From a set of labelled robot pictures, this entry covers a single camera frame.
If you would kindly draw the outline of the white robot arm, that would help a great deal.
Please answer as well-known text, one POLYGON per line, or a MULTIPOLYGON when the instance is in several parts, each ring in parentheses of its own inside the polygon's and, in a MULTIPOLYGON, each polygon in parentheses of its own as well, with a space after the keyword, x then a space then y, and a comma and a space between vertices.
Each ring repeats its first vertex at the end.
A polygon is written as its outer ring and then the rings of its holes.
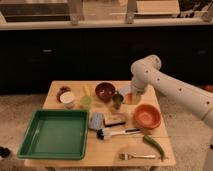
POLYGON ((131 65, 131 91, 144 93, 148 85, 190 110, 212 129, 203 171, 213 171, 213 93, 195 87, 160 71, 161 60, 149 55, 131 65))

